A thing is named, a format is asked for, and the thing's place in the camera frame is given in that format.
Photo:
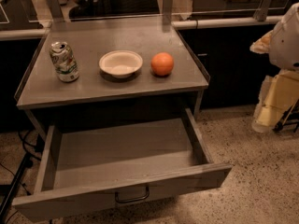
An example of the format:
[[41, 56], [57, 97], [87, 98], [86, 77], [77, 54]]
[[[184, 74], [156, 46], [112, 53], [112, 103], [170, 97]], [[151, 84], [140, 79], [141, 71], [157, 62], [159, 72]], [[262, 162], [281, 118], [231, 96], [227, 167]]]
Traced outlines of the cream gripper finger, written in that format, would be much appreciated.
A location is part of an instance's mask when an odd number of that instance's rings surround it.
[[261, 38], [259, 38], [256, 42], [253, 42], [252, 45], [249, 47], [249, 50], [258, 53], [258, 54], [265, 54], [269, 52], [270, 41], [271, 41], [272, 31], [269, 31]]
[[252, 129], [258, 133], [269, 132], [298, 99], [298, 72], [280, 70], [274, 77], [266, 76], [254, 111]]

